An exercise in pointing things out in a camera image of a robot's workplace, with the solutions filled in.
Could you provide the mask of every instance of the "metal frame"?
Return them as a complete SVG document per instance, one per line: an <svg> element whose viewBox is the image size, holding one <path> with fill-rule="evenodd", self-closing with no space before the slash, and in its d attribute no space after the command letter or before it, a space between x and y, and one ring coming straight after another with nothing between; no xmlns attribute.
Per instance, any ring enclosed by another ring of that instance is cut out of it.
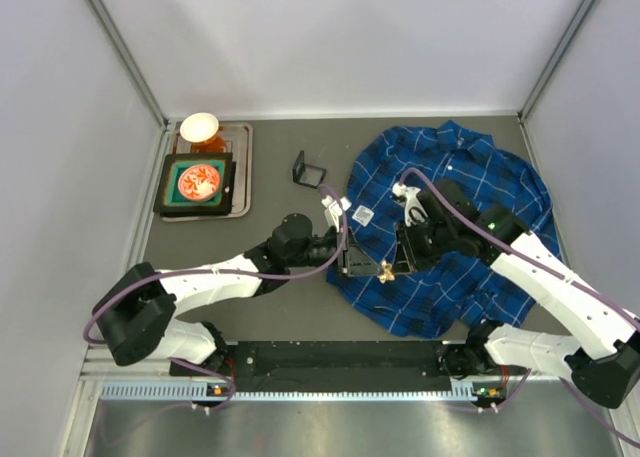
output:
<svg viewBox="0 0 640 457"><path fill-rule="evenodd" d="M533 89L531 90L523 108L518 112L522 134L527 145L527 149L531 156L532 162L537 167L537 158L534 147L532 146L530 136L527 132L526 121L532 110L540 99L545 88L551 81L553 75L557 71L562 59L567 54L572 42L574 41L579 30L582 28L588 15L594 8L598 0L582 0L578 10L571 19L567 29L558 42L551 57L546 63L541 75L538 77ZM120 31L111 18L104 2L102 0L87 0L89 7L98 19L99 24L105 32L107 40L112 45L116 55L120 59L122 65L127 71L136 91L142 98L143 102L149 109L150 113L159 125L163 128L162 137L158 143L153 164L150 169L150 176L147 182L147 191L141 204L138 222L132 237L131 248L126 259L125 267L128 268L132 264L139 262L144 254L149 229L153 214L151 206L153 203L153 194L157 186L157 181L162 168L162 161L168 152L170 137L175 131L175 122L170 123L164 115L160 105L158 104L151 88L146 82L138 64L128 49ZM488 113L489 115L509 115L508 112ZM407 116L415 116L415 113L406 114ZM467 112L457 112L455 115L470 115ZM336 118L342 115L326 115L319 118ZM282 116L274 116L273 118L281 119ZM560 247L565 262L567 254L562 246L562 238L558 231ZM97 410L97 403L102 393L102 388L106 379L109 381L166 381L168 379L169 363L167 361L145 361L143 363L130 366L127 368L117 367L111 358L107 349L91 347L88 349L85 363L79 377L78 386L76 388L71 413L68 417L67 426L64 432L64 440L60 448L59 455L62 456L81 456L84 455L91 426ZM554 380L549 376L538 376L536 379ZM176 378L171 377L172 382L180 380L212 381L210 377L194 377L194 378ZM631 438L640 440L640 390L631 394L623 406L611 413L614 425L619 430L625 432ZM633 449L626 444L622 444L625 457L640 456L640 451Z"/></svg>
<svg viewBox="0 0 640 457"><path fill-rule="evenodd" d="M151 115L153 115L153 118L156 120L156 122L158 122L159 125L163 127L166 126L167 118L164 116L164 113L162 112L158 101L153 95L149 84L147 84L147 81L142 75L142 72L140 71L140 68L138 67L135 59L133 58L133 55L131 55L131 51L129 51L129 48L122 38L118 27L111 18L111 15L109 15L109 11L104 5L104 2L102 0L87 0L87 3L98 19L100 26L106 34L107 40L122 62L122 65L127 71L127 74L129 74L129 77L131 78L133 86L136 88L136 91L142 98L142 101L149 109L149 112L151 112Z"/></svg>
<svg viewBox="0 0 640 457"><path fill-rule="evenodd" d="M144 190L144 198L140 206L129 253L123 265L123 272L131 267L131 265L139 262L144 255L147 238L149 236L149 229L151 228L151 222L153 221L153 212L151 210L153 206L153 196L158 185L158 179L160 178L162 162L169 150L171 136L174 131L174 126L169 125L167 129L162 131L162 134L158 139L158 146L156 147L155 155L151 164L149 179ZM103 381L108 374L108 371L104 370L99 376L94 376L94 378L85 377L85 367L87 367L87 365L91 366L92 350L92 348L89 348L85 355L85 361L82 368L83 370L80 373L80 378L76 386L71 411L67 417L65 432L63 434L61 447L58 453L60 456L82 456L86 450L89 433L97 410L98 400L102 392ZM108 354L107 349L101 348L97 350L107 352ZM130 372L127 373L127 375L129 378L132 377Z"/></svg>
<svg viewBox="0 0 640 457"><path fill-rule="evenodd" d="M567 54L571 44L597 2L598 0L582 0L578 6L578 10L572 17L571 22L569 22L569 26L562 34L562 38L558 42L558 45L556 45L556 48L542 70L540 77L538 77L533 89L529 93L522 110L518 113L521 122L525 122L529 118L529 115L531 115L531 112L544 92L544 89L551 81L551 78L555 74L558 66Z"/></svg>

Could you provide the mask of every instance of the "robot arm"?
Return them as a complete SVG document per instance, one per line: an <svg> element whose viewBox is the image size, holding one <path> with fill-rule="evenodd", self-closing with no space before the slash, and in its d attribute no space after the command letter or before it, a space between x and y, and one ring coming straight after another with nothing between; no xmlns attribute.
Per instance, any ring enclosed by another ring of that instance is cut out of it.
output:
<svg viewBox="0 0 640 457"><path fill-rule="evenodd" d="M308 217L291 214L269 239L243 254L188 269L202 272L151 282L127 295L96 322L116 364L131 365L149 357L178 358L216 370L227 346L215 326L209 322L186 323L174 317L226 299L266 294L287 282L286 278L263 279L253 274L286 276L291 267L319 267L327 262L336 252L342 210L331 197L325 197L323 204L330 223L324 236L312 235ZM350 203L342 199L341 206L346 210ZM132 267L98 302L93 313L129 285L167 272L156 271L147 262Z"/></svg>
<svg viewBox="0 0 640 457"><path fill-rule="evenodd" d="M472 328L465 344L447 345L441 364L454 376L485 373L500 365L517 365L550 373L576 386L593 401L618 407L640 379L640 335L616 312L570 285L578 276L544 247L508 209L494 205L480 212L454 182L436 184L447 201L476 225L544 265L565 280L538 270L519 257L502 252L455 219L433 194L396 184L394 198L405 207L396 225L398 250L393 264L376 263L358 247L349 229L340 225L340 206L323 200L330 225L324 236L312 235L311 221L301 214L287 216L264 243L231 260L203 266L203 274L167 277L134 291L97 320L118 365L147 357L180 358L212 370L225 359L227 346L211 323L189 324L174 319L187 310L229 298L250 298L271 292L286 280L263 279L224 271L285 276L291 267L318 267L332 256L338 236L347 233L347 246L338 258L346 276L395 275L429 269L447 252L476 257L511 280L547 309L570 332L548 335L485 321ZM343 199L346 210L350 203ZM96 305L97 312L116 293L157 272L138 264Z"/></svg>
<svg viewBox="0 0 640 457"><path fill-rule="evenodd" d="M467 342L451 346L442 357L454 375L486 372L497 365L517 365L572 380L593 401L618 407L640 378L640 335L635 327L593 296L571 285L586 282L566 267L510 211L494 205L477 211L451 181L436 187L465 217L512 249L558 271L560 280L463 227L428 191L396 184L394 195L405 206L398 241L413 256L417 270L433 265L449 250L478 257L487 267L526 291L569 331L549 335L485 321L472 328Z"/></svg>

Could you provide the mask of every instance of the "black motor joint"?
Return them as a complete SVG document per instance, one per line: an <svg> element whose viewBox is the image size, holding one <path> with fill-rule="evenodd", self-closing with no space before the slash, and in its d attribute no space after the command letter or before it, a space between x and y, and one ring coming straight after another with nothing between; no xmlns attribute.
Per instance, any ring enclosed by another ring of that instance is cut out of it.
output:
<svg viewBox="0 0 640 457"><path fill-rule="evenodd" d="M453 378L464 379L470 375L488 374L498 368L485 349L489 335L502 322L485 320L469 330L464 344L446 344L439 352L440 370Z"/></svg>

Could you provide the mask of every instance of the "gray table surface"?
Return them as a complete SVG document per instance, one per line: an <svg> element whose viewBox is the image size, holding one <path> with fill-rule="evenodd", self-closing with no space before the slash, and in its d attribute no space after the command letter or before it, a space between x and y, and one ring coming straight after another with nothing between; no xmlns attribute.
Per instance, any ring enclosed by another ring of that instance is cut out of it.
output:
<svg viewBox="0 0 640 457"><path fill-rule="evenodd" d="M308 215L317 233L326 222L318 193L291 180L300 150L309 164L327 169L325 182L344 192L353 161L383 130L394 125L437 127L445 118L271 120L254 128L251 210L237 219L166 223L154 219L145 259L154 267L180 269L227 260L263 242L289 213ZM460 117L459 124L493 135L498 147L528 159L515 117ZM354 310L324 275L284 285L254 299L233 299L184 315L214 323L226 340L397 340ZM534 307L524 328L565 333L546 311ZM466 337L457 322L443 339Z"/></svg>

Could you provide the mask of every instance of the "purple cable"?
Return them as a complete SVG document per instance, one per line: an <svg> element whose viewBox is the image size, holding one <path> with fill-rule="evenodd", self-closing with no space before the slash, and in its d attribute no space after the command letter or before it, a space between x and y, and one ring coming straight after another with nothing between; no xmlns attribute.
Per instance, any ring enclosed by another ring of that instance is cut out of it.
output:
<svg viewBox="0 0 640 457"><path fill-rule="evenodd" d="M181 359L170 359L170 360L173 363L175 363L177 365L181 365L182 367L185 367L185 368L187 368L189 370L200 372L201 374L205 374L205 375L210 375L211 377L216 377L216 378L218 378L220 380L223 380L227 384L229 384L229 387L230 387L229 395L227 396L227 398L224 401L219 403L217 406L211 407L212 411L218 412L219 410L222 410L224 407L229 405L229 402L231 402L231 399L236 394L236 385L235 385L235 383L231 379L228 379L226 376L224 376L222 374L218 374L217 372L214 372L212 370L205 369L204 367L200 367L198 365L194 365L194 364L192 364L190 362L186 362L186 361L181 360ZM165 412L168 412L170 410L180 409L180 408L187 408L187 407L191 408L191 404L188 404L188 403L185 403L185 402L180 402L178 404L171 404L171 405L167 405L165 407L162 407L162 408L156 410L155 412L149 414L148 416L146 416L141 421L139 421L136 424L134 424L131 427L131 429L129 429L129 431L127 431L127 433L125 433L124 435L118 437L115 440L111 440L111 439L109 439L107 437L107 429L106 429L106 425L105 425L104 415L99 415L98 418L100 419L100 429L99 429L100 430L100 437L102 438L102 441L104 442L104 444L107 447L116 447L116 446L120 445L122 442L124 442L125 440L127 440L129 437L131 437L131 435L133 435L135 432L137 432L143 425L151 422L156 417L159 417L160 415L162 415Z"/></svg>
<svg viewBox="0 0 640 457"><path fill-rule="evenodd" d="M529 378L529 376L531 375L531 369L527 369L527 371L524 373L524 375L522 376L522 379L520 379L520 382L518 382L516 384L516 386L514 387L514 389L511 391L511 393L509 395L507 395L507 397L500 402L499 404L496 405L496 408L500 411L504 408L505 405L507 405L507 403L511 402L520 392L522 392L522 388L524 387L525 382L527 381L527 379ZM478 407L456 407L453 405L447 405L446 406L448 409L451 410L455 410L456 412L467 412L469 414L484 414L486 412L491 413L491 410L493 410L492 408L487 408L484 409L482 411L478 411L479 408Z"/></svg>
<svg viewBox="0 0 640 457"><path fill-rule="evenodd" d="M440 203L449 212L451 212L451 214L453 214L453 216L456 219L458 219L460 222L462 222L469 229L473 230L476 234L478 234L481 237L485 238L487 241L489 241L491 244L493 244L496 247L498 247L503 252L506 252L507 254L513 254L516 257L524 260L525 262L533 265L534 267L537 267L537 268L539 268L541 270L544 270L545 272L548 272L549 274L553 275L554 277L556 277L556 278L558 278L560 280L564 280L565 275L562 274L561 272L558 272L557 270L554 270L554 269L552 269L550 267L547 267L546 265L538 262L536 259L532 259L528 255L523 254L522 252L519 252L518 250L510 247L509 245L505 244L501 240L498 240L497 238L495 238L493 235L491 235L489 232L487 232L483 228L478 227L476 224L474 224L469 219L467 219L453 205L451 205L451 203L449 203L449 201L440 193L440 191L436 188L436 186L433 185L433 182L431 182L431 180L429 180L429 178L426 175L424 175L422 172L420 172L418 169L410 168L410 169L405 170L404 173L400 176L399 183L403 184L404 181L406 180L406 178L409 176L409 174L417 175L420 178L420 180L422 180L426 184L426 186L429 188L429 190L436 196L436 198L440 201ZM573 282L571 282L571 285L573 285L577 289L580 289L581 291L589 294L590 296L592 296L593 298L595 298L599 302L603 303L604 305L606 305L610 309L615 310L618 314L620 314L620 316L623 319L625 319L627 322L629 322L633 326L634 329L636 329L637 331L640 332L640 322L637 322L622 307L620 307L618 304L613 302L611 299L609 299L608 297L605 297L600 292L598 292L596 290L593 290L593 289L587 287L586 285L583 285L580 282L573 281Z"/></svg>
<svg viewBox="0 0 640 457"><path fill-rule="evenodd" d="M176 270L174 272L165 272L163 274L154 274L149 277L145 277L134 284L129 285L127 288L121 290L116 295L111 297L102 307L98 309L98 311L91 316L87 325L84 326L84 330L82 331L82 337L90 344L101 345L104 344L104 340L94 339L89 335L91 333L91 329L98 321L100 317L102 317L109 309L115 306L118 302L124 299L127 295L129 295L134 290L139 289L140 287L144 287L145 285L155 282L160 279L167 279L170 277L182 277L184 275L197 275L197 274L210 274L211 271L208 269L186 269L186 270Z"/></svg>
<svg viewBox="0 0 640 457"><path fill-rule="evenodd" d="M342 209L342 202L340 202L340 197L338 196L338 194L336 193L335 190L333 190L333 188L331 188L331 186L327 185L327 184L321 184L318 189L323 188L326 193L328 195L330 195L333 200L335 200L338 203L338 206L340 207L340 210ZM334 254L329 257L329 260L327 260L324 264L322 264L319 267L316 267L313 270L309 270L308 272L302 272L300 274L294 274L294 275L273 275L273 274L261 274L259 272L250 272L248 270L235 270L235 269L220 269L219 272L221 274L233 274L233 275L249 275L251 277L258 277L260 279L267 279L267 280L298 280L298 279L306 279L307 277L311 277L312 275L316 275L319 272L322 272L324 269L326 269L327 267L329 267L331 264L333 264L333 262L338 258L338 256L340 255L340 252L342 252L342 249L344 249L344 246L347 242L347 227L349 226L349 223L347 222L347 213L346 212L342 212L342 228L344 229L344 231L342 232L342 235L340 236L340 242L338 243L338 248L336 249L336 251L334 252Z"/></svg>
<svg viewBox="0 0 640 457"><path fill-rule="evenodd" d="M404 181L406 180L406 178L410 174L417 175L420 178L420 180L422 180L425 183L425 185L429 188L429 190L436 196L436 198L440 201L440 203L449 212L451 212L451 214L454 217L456 217L460 222L462 222L466 227L468 227L469 229L473 230L475 233L477 233L481 237L485 238L487 241L489 241L490 243L492 243L493 245L495 245L496 247L498 247L502 251L506 252L507 254L513 254L516 257L524 260L525 262L527 262L527 263L529 263L529 264L531 264L531 265L533 265L533 266L535 266L535 267L537 267L537 268L539 268L541 270L544 270L545 272L548 272L549 274L553 275L554 277L557 277L560 280L564 280L565 276L561 272L558 272L558 271L556 271L554 269L551 269L550 267L547 267L546 265L538 262L537 260L532 259L528 255L523 254L522 252L519 252L519 251L513 249L509 245L507 245L504 242L496 239L493 235L491 235L490 233L488 233L487 231L485 231L484 229L482 229L481 227L477 226L476 224L471 222L469 219L467 219L453 205L451 205L449 203L449 201L436 188L436 186L433 184L433 182L431 182L431 180L429 180L429 178L426 175L424 175L420 170L415 169L415 168L410 168L410 169L405 170L404 173L400 176L399 183L403 184ZM603 303L604 305L606 305L610 309L616 311L623 319L625 319L627 322L629 322L637 331L640 332L640 323L637 322L633 317L631 317L622 307L620 307L614 301L612 301L608 297L605 297L600 292L598 292L596 290L593 290L593 289L587 287L586 285L583 285L580 282L573 281L573 282L571 282L571 285L573 285L577 289L580 289L583 292L589 294L590 296L592 296L593 298L595 298L599 302ZM499 408L502 408L507 403L507 401L511 400L511 398L513 398L515 396L514 394L516 394L516 391L519 391L518 389L521 388L521 385L524 383L525 380L526 379L523 379L522 381L520 381L520 383L518 384L518 387L516 387L516 389L514 389L514 391L512 392L510 398L507 398L507 400L502 402L500 404ZM627 437L626 435L620 433L618 430L616 430L611 424L609 424L606 420L604 420L602 418L602 416L599 415L595 411L595 409L586 401L586 399L584 397L582 397L582 395L579 393L579 391L574 389L565 380L563 380L563 379L561 379L561 380L565 384L565 387L567 388L567 390L569 390L571 395L573 395L576 398L576 400L578 400L578 402L591 415L593 415L602 425L604 425L607 430L611 431L618 438L620 438L621 440L625 441L629 445L632 445L633 447L636 447L636 448L640 449L640 442L636 442L636 441L630 439L629 437Z"/></svg>
<svg viewBox="0 0 640 457"><path fill-rule="evenodd" d="M340 207L340 209L343 210L340 197L338 196L337 192L333 190L331 186L327 184L321 184L319 188L324 189L326 193L330 195L338 203L338 207ZM248 275L251 277L257 277L260 279L268 279L268 280L298 280L298 279L304 279L306 277L311 277L312 275L322 272L324 269L329 267L338 258L338 256L340 255L340 252L342 252L342 249L344 249L344 246L347 242L347 231L346 231L347 227L348 227L347 213L343 211L342 212L342 228L344 229L344 231L340 236L340 242L338 243L338 247L336 248L336 251L329 258L329 260L327 260L324 264L308 272L304 272L301 274L294 274L294 275L261 274L258 272L249 272L245 270L234 270L234 269L221 269L219 272L221 274ZM111 299L109 299L106 304L100 307L98 311L91 316L91 318L89 319L89 322L87 323L87 325L85 325L84 330L82 331L82 336L84 337L84 340L94 345L104 344L103 340L98 340L91 337L90 335L91 329L96 324L98 319L100 319L100 317L102 317L109 309L114 307L118 302L120 302L122 299L124 299L127 295L129 295L134 290L137 290L140 287L144 287L145 285L150 284L151 282L155 282L157 280L168 279L171 277L183 277L185 275L198 275L198 274L210 274L210 273L211 273L211 270L209 269L176 270L173 272L165 272L165 273L150 275L149 277L145 277L144 279L141 279L129 285L128 287L121 290L113 297L111 297Z"/></svg>
<svg viewBox="0 0 640 457"><path fill-rule="evenodd" d="M591 405L587 401L587 399L584 398L584 396L579 390L577 390L573 385L571 385L566 380L564 379L560 379L560 380L562 381L566 389L569 391L569 393L571 393L571 395L573 395L573 397L578 401L578 403L582 405L582 407L584 407L584 409L587 412L589 412L598 422L600 422L609 432L611 432L620 440L626 442L630 446L635 447L636 449L640 449L640 442L636 442L635 440L630 439L629 437L624 435L622 432L620 432L618 429L616 429L613 425L607 422L607 420L602 415L598 413L596 408L593 405Z"/></svg>

